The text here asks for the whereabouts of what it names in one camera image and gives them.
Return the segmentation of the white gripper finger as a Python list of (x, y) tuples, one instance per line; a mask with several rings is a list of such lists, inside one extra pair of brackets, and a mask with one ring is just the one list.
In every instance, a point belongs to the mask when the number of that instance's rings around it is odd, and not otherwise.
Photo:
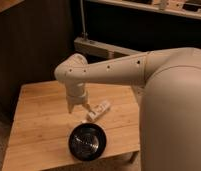
[(68, 105), (68, 112), (71, 114), (74, 109), (73, 105)]
[(88, 103), (85, 103), (85, 104), (83, 104), (82, 105), (87, 111), (89, 111), (89, 112), (91, 112), (92, 110), (91, 110), (91, 107), (90, 107), (90, 105), (88, 104)]

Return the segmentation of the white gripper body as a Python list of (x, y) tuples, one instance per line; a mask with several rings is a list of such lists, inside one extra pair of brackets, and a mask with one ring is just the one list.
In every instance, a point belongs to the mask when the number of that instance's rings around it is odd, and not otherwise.
[(88, 93), (84, 83), (66, 84), (66, 99), (68, 106), (73, 108), (75, 105), (85, 106), (88, 103)]

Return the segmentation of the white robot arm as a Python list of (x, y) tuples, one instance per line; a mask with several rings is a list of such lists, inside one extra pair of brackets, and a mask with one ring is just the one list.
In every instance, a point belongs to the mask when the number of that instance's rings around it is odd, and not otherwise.
[(68, 109), (87, 83), (138, 86), (141, 171), (201, 171), (201, 49), (173, 48), (89, 64), (75, 53), (54, 71)]

